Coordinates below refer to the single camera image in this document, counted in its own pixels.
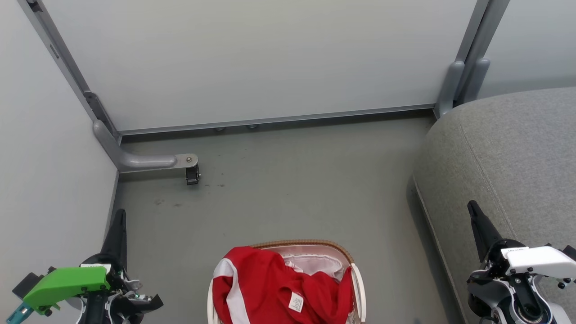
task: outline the gray upholstery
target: gray upholstery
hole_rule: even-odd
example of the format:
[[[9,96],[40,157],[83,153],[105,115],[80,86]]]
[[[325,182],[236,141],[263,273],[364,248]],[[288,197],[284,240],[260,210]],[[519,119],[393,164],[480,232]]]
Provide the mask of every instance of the gray upholstery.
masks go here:
[[[478,201],[503,237],[576,246],[576,88],[473,101],[430,130],[414,180],[468,323],[466,280],[479,267],[466,204]],[[576,323],[576,288],[545,278],[543,296]]]

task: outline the red clothing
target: red clothing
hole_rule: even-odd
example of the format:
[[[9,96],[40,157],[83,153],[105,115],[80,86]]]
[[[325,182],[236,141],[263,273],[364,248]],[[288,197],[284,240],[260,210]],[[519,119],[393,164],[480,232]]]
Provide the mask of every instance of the red clothing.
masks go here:
[[[301,312],[289,308],[293,292],[304,299]],[[350,268],[338,283],[323,272],[296,272],[278,253],[252,247],[226,254],[212,293],[224,324],[345,324],[353,310]]]

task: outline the white wall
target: white wall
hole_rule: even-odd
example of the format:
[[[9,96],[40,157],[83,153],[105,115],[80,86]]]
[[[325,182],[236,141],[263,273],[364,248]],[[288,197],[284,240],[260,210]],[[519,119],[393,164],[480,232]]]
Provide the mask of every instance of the white wall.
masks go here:
[[[479,98],[576,86],[576,1],[511,0],[486,51]]]
[[[44,0],[120,131],[433,104],[475,0]]]
[[[77,266],[100,251],[116,168],[16,0],[0,1],[0,317],[29,272]],[[74,323],[63,305],[27,323]]]

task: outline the clothing tag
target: clothing tag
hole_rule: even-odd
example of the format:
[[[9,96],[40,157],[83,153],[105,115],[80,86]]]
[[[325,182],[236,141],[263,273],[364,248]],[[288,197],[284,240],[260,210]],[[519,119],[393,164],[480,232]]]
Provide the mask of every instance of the clothing tag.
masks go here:
[[[304,306],[304,298],[292,292],[292,298],[290,298],[290,304],[288,304],[288,308],[291,310],[295,310],[297,312],[302,312],[303,306]]]

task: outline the white stripe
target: white stripe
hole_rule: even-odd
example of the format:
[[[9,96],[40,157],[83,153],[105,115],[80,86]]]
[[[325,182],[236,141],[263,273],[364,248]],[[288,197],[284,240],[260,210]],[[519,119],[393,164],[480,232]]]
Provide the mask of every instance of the white stripe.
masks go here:
[[[246,305],[244,304],[244,298],[242,297],[242,292],[240,291],[240,285],[238,284],[238,270],[232,264],[230,259],[222,259],[214,269],[214,278],[216,277],[232,277],[232,288],[226,302],[228,303],[228,309],[230,310],[230,317],[232,318],[233,324],[250,324],[248,319],[248,313],[246,313]]]

